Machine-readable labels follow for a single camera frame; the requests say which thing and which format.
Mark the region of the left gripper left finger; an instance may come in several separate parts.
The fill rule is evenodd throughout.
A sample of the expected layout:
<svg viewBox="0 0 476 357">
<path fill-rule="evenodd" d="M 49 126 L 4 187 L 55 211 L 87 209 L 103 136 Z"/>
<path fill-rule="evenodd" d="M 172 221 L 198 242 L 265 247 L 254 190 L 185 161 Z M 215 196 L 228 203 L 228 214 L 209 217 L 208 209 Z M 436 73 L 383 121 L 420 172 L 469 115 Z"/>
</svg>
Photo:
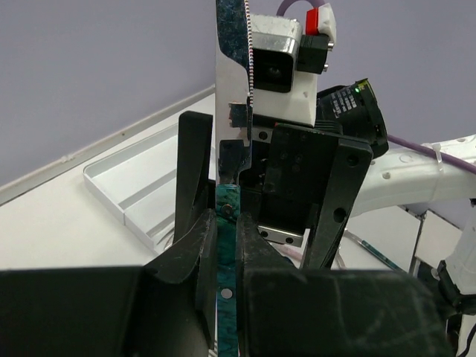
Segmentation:
<svg viewBox="0 0 476 357">
<path fill-rule="evenodd" d="M 215 342 L 216 214 L 145 266 L 1 273 L 3 356 L 207 356 Z"/>
</svg>

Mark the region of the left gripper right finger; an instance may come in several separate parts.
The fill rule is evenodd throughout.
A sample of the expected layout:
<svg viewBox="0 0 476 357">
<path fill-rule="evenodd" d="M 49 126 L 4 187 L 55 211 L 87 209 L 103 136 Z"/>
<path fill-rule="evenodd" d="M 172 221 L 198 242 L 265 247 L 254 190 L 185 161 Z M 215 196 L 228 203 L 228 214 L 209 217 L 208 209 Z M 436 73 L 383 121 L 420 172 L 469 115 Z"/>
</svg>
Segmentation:
<svg viewBox="0 0 476 357">
<path fill-rule="evenodd" d="M 243 356 L 451 356 L 429 290 L 396 271 L 300 270 L 237 220 Z"/>
</svg>

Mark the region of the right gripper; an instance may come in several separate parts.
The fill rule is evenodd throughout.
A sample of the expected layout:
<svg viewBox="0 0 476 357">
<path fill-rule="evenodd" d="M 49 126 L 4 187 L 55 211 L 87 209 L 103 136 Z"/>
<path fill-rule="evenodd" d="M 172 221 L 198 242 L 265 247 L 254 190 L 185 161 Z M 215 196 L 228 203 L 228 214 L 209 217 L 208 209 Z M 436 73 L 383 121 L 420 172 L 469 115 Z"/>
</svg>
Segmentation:
<svg viewBox="0 0 476 357">
<path fill-rule="evenodd" d="M 213 116 L 186 111 L 178 121 L 175 238 L 210 207 Z M 300 247 L 309 234 L 302 269 L 330 268 L 372 158 L 368 141 L 335 124 L 258 126 L 242 206 L 269 242 Z"/>
</svg>

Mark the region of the spoon teal handle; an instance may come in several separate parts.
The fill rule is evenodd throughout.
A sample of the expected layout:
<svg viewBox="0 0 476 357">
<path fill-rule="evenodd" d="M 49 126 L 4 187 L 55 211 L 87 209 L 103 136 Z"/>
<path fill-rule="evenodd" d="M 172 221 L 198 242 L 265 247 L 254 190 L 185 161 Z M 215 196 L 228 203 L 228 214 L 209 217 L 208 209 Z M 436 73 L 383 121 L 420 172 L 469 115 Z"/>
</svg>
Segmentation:
<svg viewBox="0 0 476 357">
<path fill-rule="evenodd" d="M 357 237 L 355 234 L 350 233 L 349 231 L 344 232 L 344 236 L 352 240 L 355 244 L 360 245 L 367 253 L 371 254 L 378 261 L 385 264 L 388 268 L 393 269 L 394 271 L 405 272 L 400 268 L 395 262 L 386 257 L 382 252 L 373 247 L 369 242 Z"/>
</svg>

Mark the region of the teal handled knife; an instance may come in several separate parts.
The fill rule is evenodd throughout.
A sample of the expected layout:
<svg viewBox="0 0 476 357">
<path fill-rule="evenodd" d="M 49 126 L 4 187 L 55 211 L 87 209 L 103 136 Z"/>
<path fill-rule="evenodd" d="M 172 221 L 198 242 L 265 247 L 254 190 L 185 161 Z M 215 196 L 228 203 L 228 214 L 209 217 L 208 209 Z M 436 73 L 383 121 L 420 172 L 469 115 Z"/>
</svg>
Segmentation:
<svg viewBox="0 0 476 357">
<path fill-rule="evenodd" d="M 238 356 L 236 232 L 239 175 L 251 166 L 254 63 L 248 1 L 216 2 L 217 354 Z"/>
</svg>

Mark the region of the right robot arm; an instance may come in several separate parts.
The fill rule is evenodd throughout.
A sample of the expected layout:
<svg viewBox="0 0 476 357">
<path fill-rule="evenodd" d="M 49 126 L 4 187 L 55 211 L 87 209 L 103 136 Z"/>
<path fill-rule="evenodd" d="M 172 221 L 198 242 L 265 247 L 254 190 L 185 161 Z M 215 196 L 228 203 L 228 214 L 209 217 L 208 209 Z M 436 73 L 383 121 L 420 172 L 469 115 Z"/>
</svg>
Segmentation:
<svg viewBox="0 0 476 357">
<path fill-rule="evenodd" d="M 388 136 L 366 80 L 317 95 L 313 128 L 258 115 L 252 148 L 226 140 L 227 158 L 250 158 L 239 186 L 208 178 L 212 118 L 178 122 L 176 232 L 210 214 L 211 337 L 220 356 L 449 356 L 442 320 L 475 313 L 457 279 L 464 260 L 439 263 L 424 289 L 397 271 L 332 271 L 344 227 L 370 210 L 475 194 L 475 152 L 443 151 Z M 457 154 L 448 154 L 449 149 Z"/>
</svg>

